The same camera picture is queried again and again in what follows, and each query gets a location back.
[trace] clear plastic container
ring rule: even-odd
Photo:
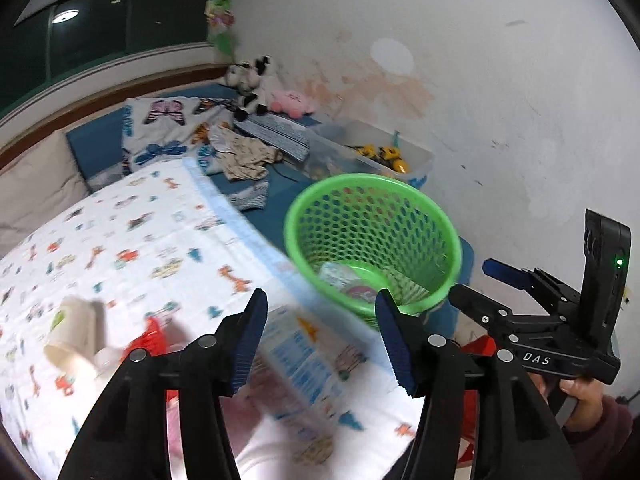
[[[309,157],[304,170],[314,180],[341,173],[375,173],[401,180],[420,189],[427,181],[433,167],[433,153],[400,138],[402,160],[410,172],[398,173],[373,160],[359,155],[349,146],[373,144],[392,146],[393,134],[355,120],[316,124],[306,130],[309,140]]]

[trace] yellow toy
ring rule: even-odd
[[[409,165],[402,160],[400,149],[395,146],[380,146],[376,150],[373,144],[365,144],[364,146],[350,146],[350,148],[356,150],[359,155],[382,164],[396,173],[409,173],[411,171]]]

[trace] wooden headboard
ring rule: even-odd
[[[120,104],[125,99],[140,97],[152,92],[159,92],[190,83],[217,79],[224,75],[225,72],[226,65],[198,66],[189,69],[172,70],[134,79],[124,85],[86,97],[41,120],[24,132],[16,141],[2,148],[0,152],[0,170],[54,131],[65,128],[105,108]]]

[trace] stuffed toy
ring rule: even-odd
[[[292,119],[300,119],[303,115],[316,111],[311,99],[295,90],[274,90],[271,91],[271,97],[271,111],[277,114],[285,113]]]
[[[234,110],[236,121],[244,121],[249,114],[266,114],[269,111],[268,96],[282,87],[270,56],[258,58],[253,64],[242,62],[232,65],[216,82],[238,92]]]

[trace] pillow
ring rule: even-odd
[[[28,149],[0,170],[0,257],[88,195],[60,130]]]
[[[198,157],[211,121],[232,113],[230,99],[167,97],[127,99],[122,124],[122,172],[133,173],[159,160]]]

